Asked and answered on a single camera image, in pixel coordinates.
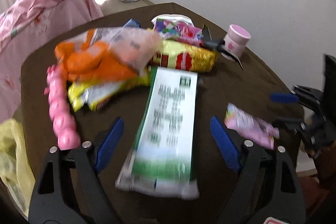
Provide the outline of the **right hand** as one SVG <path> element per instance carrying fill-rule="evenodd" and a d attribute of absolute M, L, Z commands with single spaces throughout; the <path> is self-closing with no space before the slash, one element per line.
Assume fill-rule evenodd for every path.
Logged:
<path fill-rule="evenodd" d="M 321 154 L 321 152 L 322 152 L 322 149 L 321 148 L 319 148 L 319 149 L 305 149 L 305 152 L 307 153 L 307 155 L 311 158 L 311 159 L 313 159 L 313 160 L 315 160 L 315 159 L 317 159 L 318 157 L 319 157 L 319 155 Z"/>

